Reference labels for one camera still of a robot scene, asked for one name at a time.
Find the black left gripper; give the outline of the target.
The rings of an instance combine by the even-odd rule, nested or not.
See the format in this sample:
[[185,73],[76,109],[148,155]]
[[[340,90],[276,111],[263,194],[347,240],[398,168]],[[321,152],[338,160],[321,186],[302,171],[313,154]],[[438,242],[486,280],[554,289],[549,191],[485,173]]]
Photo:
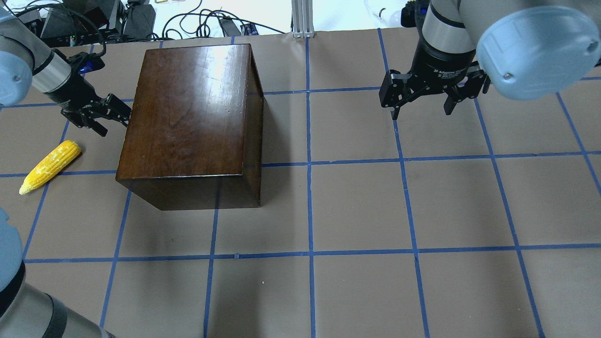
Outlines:
[[69,122],[78,128],[92,129],[101,137],[107,136],[108,130],[94,119],[96,113],[119,122],[125,128],[129,126],[132,108],[112,93],[102,99],[92,85],[76,72],[71,72],[62,86],[45,92],[45,95],[62,108],[61,114]]

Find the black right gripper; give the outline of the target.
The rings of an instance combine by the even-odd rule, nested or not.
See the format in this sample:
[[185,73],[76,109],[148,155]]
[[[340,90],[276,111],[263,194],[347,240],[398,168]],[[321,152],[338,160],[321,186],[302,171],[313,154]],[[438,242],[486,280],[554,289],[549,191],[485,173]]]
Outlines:
[[[470,66],[475,54],[475,49],[458,54],[440,51],[421,37],[410,72],[386,71],[379,89],[381,107],[389,109],[392,120],[396,121],[408,96],[418,98],[445,92],[448,97],[444,112],[451,115],[457,103],[489,91],[489,75],[480,66]],[[465,76],[467,80],[459,86]]]

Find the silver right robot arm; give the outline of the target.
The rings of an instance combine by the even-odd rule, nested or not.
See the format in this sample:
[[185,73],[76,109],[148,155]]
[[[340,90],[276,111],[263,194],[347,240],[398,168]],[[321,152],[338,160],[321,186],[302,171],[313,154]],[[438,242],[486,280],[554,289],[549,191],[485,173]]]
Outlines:
[[394,120],[406,103],[443,93],[450,115],[489,86],[538,99],[600,66],[598,0],[410,0],[400,23],[419,41],[410,70],[388,70],[378,92]]

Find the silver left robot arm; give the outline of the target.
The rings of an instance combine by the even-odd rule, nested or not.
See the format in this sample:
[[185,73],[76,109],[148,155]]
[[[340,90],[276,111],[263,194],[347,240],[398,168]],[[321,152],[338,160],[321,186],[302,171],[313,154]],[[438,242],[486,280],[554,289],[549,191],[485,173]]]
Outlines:
[[67,57],[28,30],[19,17],[6,9],[0,15],[1,105],[15,106],[34,87],[61,108],[61,114],[78,128],[92,129],[100,136],[105,118],[128,126],[131,107],[114,94],[101,98],[84,74],[101,70],[107,52],[80,52]]

